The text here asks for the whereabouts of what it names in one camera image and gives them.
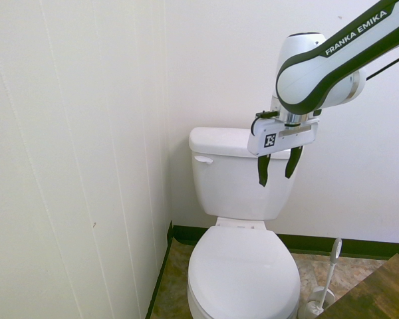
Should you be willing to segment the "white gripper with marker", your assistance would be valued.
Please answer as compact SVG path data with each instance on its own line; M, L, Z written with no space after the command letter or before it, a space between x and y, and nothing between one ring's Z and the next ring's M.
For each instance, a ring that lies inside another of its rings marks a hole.
M290 179L301 158L303 146L315 141L318 126L319 118L317 117L302 122L296 127L288 127L275 118L260 118L252 124L247 149L258 157L257 169L259 184L262 187L267 185L269 177L270 154L291 149L285 168L285 177Z

